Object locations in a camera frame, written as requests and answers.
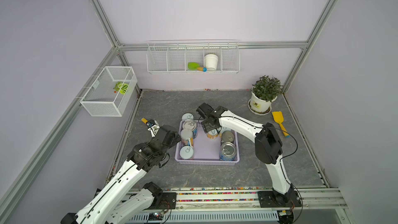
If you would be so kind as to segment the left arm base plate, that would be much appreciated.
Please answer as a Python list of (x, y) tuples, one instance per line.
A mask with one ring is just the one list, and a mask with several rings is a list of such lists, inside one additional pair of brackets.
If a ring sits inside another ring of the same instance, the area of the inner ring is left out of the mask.
[(149, 209), (175, 209), (177, 203), (177, 193), (175, 192), (164, 192), (154, 197), (152, 204), (147, 208)]

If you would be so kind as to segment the lilac plastic basket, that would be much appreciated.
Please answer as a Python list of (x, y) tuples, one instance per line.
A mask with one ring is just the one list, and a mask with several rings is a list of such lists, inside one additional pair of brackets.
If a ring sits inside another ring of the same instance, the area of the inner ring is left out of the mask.
[(232, 161), (224, 161), (220, 159), (221, 137), (210, 139), (204, 132), (201, 121), (196, 120), (198, 135), (193, 140), (193, 159), (183, 159), (180, 156), (180, 150), (183, 143), (179, 142), (176, 145), (175, 160), (183, 165), (196, 165), (196, 166), (234, 166), (240, 162), (239, 142), (237, 132), (235, 135), (236, 156)]

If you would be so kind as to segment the orange label small can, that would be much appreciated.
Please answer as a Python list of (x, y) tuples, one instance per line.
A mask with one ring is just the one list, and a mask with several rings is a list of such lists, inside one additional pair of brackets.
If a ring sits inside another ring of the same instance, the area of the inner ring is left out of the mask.
[(209, 131), (209, 132), (207, 132), (206, 133), (206, 136), (209, 138), (209, 139), (215, 139), (215, 138), (217, 138), (218, 137), (218, 132), (216, 131), (216, 130), (212, 130), (212, 131)]

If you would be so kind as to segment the tall colourful can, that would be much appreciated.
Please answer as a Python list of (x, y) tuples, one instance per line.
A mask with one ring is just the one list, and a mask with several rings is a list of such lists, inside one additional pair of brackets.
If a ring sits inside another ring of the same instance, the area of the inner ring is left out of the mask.
[(184, 146), (193, 147), (193, 131), (189, 129), (183, 129), (180, 133), (181, 142)]

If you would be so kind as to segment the dark navy can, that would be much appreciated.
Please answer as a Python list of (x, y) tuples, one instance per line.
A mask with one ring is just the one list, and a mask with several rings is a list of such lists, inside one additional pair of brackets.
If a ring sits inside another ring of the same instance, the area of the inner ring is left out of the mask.
[(224, 131), (221, 134), (221, 144), (224, 143), (235, 144), (235, 135), (232, 131)]

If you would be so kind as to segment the green label small can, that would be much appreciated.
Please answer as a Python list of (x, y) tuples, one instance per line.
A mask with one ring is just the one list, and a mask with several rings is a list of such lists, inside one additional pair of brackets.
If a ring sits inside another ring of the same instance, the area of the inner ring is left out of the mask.
[(181, 117), (182, 121), (186, 121), (186, 120), (189, 120), (189, 119), (193, 119), (193, 115), (191, 113), (185, 113)]

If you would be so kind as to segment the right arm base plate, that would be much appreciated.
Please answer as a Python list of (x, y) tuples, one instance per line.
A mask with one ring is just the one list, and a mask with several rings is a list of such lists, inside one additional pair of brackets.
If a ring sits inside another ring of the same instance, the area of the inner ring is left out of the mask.
[(259, 191), (258, 199), (261, 208), (294, 208), (302, 207), (301, 197), (297, 191), (285, 195), (276, 191)]

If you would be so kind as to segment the pink label small can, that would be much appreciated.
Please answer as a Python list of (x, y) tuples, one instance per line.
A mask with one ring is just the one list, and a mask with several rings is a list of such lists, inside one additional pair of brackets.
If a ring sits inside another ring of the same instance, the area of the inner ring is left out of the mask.
[(179, 155), (182, 160), (192, 160), (194, 158), (194, 150), (192, 146), (184, 146), (180, 149)]

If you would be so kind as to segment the yellow label small can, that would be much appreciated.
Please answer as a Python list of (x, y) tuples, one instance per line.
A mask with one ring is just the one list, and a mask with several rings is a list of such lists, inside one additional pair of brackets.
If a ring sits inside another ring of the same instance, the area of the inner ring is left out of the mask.
[(231, 129), (226, 128), (226, 127), (221, 127), (221, 128), (219, 129), (219, 131), (220, 131), (220, 133), (223, 133), (223, 132), (225, 132), (225, 131), (231, 131)]

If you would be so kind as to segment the blue soup can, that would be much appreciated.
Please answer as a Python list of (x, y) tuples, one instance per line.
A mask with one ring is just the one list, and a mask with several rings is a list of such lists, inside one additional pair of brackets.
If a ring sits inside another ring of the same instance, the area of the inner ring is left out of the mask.
[(236, 158), (236, 146), (233, 143), (223, 143), (220, 148), (220, 160), (234, 161)]
[(197, 122), (195, 120), (192, 119), (188, 119), (186, 120), (183, 125), (182, 125), (183, 129), (187, 129), (187, 130), (191, 130), (193, 133), (193, 138), (195, 139), (198, 135), (198, 131), (197, 131)]

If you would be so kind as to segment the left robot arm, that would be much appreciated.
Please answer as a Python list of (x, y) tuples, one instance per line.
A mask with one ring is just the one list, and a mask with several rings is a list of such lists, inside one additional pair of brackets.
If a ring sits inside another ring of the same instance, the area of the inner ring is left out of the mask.
[(77, 213), (66, 214), (63, 224), (124, 224), (135, 214), (152, 205), (159, 206), (163, 191), (155, 183), (147, 183), (134, 197), (121, 200), (153, 167), (162, 167), (170, 148), (181, 141), (177, 130), (169, 125), (158, 128), (150, 141), (134, 146), (117, 174)]

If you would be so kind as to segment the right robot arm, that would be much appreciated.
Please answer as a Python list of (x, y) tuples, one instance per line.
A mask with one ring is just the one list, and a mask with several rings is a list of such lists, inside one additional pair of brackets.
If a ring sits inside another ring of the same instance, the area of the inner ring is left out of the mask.
[(203, 103), (197, 108), (205, 132), (225, 127), (245, 136), (255, 144), (255, 155), (263, 162), (272, 180), (273, 198), (278, 205), (292, 201), (294, 187), (285, 173), (282, 141), (271, 123), (261, 124), (239, 117), (219, 106), (213, 109)]

